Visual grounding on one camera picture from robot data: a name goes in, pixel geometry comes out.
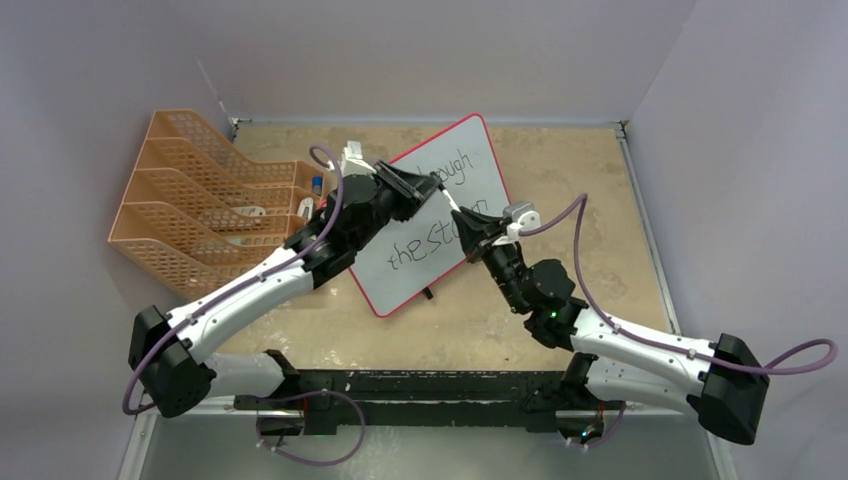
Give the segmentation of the red-framed whiteboard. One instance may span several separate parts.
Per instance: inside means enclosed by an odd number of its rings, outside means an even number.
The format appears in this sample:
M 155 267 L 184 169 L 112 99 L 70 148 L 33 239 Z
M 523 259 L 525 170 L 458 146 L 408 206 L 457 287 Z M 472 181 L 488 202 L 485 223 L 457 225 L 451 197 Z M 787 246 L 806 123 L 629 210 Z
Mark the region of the red-framed whiteboard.
M 411 173 L 436 173 L 461 206 L 498 215 L 510 204 L 482 115 L 472 113 L 391 161 Z M 407 222 L 391 222 L 360 251 L 351 275 L 372 312 L 387 317 L 463 263 L 446 197 L 436 192 Z

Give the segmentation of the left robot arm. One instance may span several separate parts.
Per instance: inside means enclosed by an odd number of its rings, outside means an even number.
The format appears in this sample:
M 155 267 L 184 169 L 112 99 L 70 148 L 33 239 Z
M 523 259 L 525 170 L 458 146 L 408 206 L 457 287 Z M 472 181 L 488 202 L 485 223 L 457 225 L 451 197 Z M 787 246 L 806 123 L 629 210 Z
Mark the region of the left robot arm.
M 354 264 L 357 253 L 389 223 L 408 221 L 442 187 L 440 177 L 383 161 L 339 179 L 324 208 L 285 243 L 235 280 L 167 313 L 155 306 L 135 319 L 128 355 L 133 375 L 122 410 L 155 408 L 182 415 L 207 398 L 249 395 L 284 409 L 298 382 L 271 351 L 223 355 L 219 347 L 260 317 L 321 287 Z

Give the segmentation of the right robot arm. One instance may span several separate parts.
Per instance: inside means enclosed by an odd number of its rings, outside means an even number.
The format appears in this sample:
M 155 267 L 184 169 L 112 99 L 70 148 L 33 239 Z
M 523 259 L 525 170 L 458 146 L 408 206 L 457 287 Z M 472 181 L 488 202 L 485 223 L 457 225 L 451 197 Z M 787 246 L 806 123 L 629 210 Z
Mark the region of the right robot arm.
M 710 433 L 739 445 L 754 443 L 770 379 L 742 339 L 727 333 L 715 341 L 676 336 L 608 315 L 575 296 L 575 283 L 560 260 L 526 264 L 520 227 L 509 218 L 467 207 L 452 209 L 451 217 L 467 261 L 486 267 L 537 342 L 577 357 L 605 357 L 652 377 L 637 387 L 578 369 L 561 381 L 569 404 L 612 400 L 618 390 L 621 401 L 692 412 Z

